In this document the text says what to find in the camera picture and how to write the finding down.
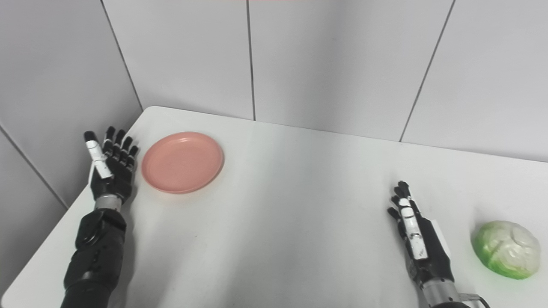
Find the wall tile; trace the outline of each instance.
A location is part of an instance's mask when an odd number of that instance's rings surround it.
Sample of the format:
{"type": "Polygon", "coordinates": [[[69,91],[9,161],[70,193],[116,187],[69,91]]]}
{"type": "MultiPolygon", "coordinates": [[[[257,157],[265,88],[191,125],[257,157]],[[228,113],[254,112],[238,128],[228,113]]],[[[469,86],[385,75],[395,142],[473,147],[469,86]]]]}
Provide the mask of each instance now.
{"type": "Polygon", "coordinates": [[[82,134],[141,112],[99,1],[7,0],[0,9],[0,123],[68,205],[87,182],[82,134]]]}
{"type": "Polygon", "coordinates": [[[403,141],[548,161],[546,12],[457,0],[403,141]]]}
{"type": "Polygon", "coordinates": [[[253,118],[245,1],[105,0],[144,108],[253,118]]]}
{"type": "Polygon", "coordinates": [[[0,132],[0,296],[65,213],[0,132]]]}
{"type": "Polygon", "coordinates": [[[258,121],[398,140],[451,1],[249,4],[258,121]]]}

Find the green cabbage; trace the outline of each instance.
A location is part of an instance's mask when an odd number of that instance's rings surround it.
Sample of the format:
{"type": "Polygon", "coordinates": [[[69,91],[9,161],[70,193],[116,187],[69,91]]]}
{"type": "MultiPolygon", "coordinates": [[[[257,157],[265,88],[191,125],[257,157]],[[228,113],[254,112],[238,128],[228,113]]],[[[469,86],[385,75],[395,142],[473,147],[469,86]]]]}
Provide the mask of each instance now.
{"type": "Polygon", "coordinates": [[[483,265],[500,275],[525,279],[539,270],[539,241],[518,224],[491,221],[473,236],[472,246],[483,265]]]}

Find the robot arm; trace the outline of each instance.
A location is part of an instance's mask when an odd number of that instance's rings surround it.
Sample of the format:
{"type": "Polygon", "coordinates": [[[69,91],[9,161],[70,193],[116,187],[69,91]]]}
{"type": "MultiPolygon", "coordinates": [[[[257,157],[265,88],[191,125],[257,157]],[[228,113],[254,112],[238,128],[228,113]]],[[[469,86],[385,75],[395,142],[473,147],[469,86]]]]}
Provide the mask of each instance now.
{"type": "Polygon", "coordinates": [[[409,274],[431,308],[467,308],[462,301],[484,300],[476,294],[459,294],[451,272],[449,256],[434,225],[422,216],[411,197],[409,185],[400,181],[394,188],[388,213],[396,220],[409,256],[409,274]]]}
{"type": "Polygon", "coordinates": [[[109,127],[102,149],[93,132],[84,134],[95,165],[90,183],[95,209],[80,222],[61,308],[106,308],[118,285],[126,228],[119,211],[132,194],[138,148],[129,150],[131,137],[122,143],[123,130],[113,142],[114,132],[109,127]]]}

